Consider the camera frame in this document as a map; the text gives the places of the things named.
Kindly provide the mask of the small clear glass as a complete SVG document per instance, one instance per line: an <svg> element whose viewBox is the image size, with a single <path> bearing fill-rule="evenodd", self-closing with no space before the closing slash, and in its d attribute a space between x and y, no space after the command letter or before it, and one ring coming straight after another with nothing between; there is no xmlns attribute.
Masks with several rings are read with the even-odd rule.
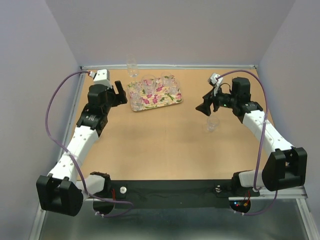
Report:
<svg viewBox="0 0 320 240"><path fill-rule="evenodd" d="M140 92L140 91L141 91L141 85L136 82L136 83L134 84L134 90L137 91L137 92Z"/></svg>

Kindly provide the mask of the tall clear glass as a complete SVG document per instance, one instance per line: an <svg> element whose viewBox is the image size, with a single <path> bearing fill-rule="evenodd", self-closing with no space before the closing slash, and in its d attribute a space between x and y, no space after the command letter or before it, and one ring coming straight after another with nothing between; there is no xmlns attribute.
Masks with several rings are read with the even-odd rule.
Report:
<svg viewBox="0 0 320 240"><path fill-rule="evenodd" d="M126 56L126 66L127 66L128 75L131 78L135 78L139 75L138 64L133 54L128 54Z"/></svg>

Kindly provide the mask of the clear faceted glass tumbler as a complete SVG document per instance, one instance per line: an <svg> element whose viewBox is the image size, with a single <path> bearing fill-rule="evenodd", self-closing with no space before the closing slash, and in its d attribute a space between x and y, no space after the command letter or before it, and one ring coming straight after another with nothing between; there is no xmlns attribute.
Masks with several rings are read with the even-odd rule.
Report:
<svg viewBox="0 0 320 240"><path fill-rule="evenodd" d="M161 77L162 84L165 87L170 86L173 83L173 81L175 80L175 76L167 71L162 72L160 77Z"/></svg>

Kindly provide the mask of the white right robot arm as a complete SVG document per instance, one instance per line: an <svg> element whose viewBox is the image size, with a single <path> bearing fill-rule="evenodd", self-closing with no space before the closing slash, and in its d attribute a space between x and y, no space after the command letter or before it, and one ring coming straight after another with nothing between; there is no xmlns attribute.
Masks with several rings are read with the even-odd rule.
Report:
<svg viewBox="0 0 320 240"><path fill-rule="evenodd" d="M263 108L251 100L251 84L247 78L232 79L229 93L222 91L222 81L220 75L211 75L208 82L213 89L203 96L203 103L196 110L210 116L220 107L231 109L239 121L262 141L261 148L268 156L263 170L234 173L230 182L231 192L242 195L253 187L273 192L303 186L308 157L305 149L294 147L265 119Z"/></svg>

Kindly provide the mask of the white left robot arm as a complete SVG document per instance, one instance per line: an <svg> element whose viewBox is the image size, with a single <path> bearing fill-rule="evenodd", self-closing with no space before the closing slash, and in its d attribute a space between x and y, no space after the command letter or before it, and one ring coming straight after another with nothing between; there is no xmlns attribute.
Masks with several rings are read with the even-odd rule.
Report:
<svg viewBox="0 0 320 240"><path fill-rule="evenodd" d="M87 178L81 173L93 144L99 139L108 123L112 107L128 102L122 83L108 87L103 84L91 85L84 106L76 123L74 134L54 168L46 175L39 176L36 189L40 206L45 211L76 216L85 199L93 194L108 196L108 202L115 202L115 191L107 173L94 171Z"/></svg>

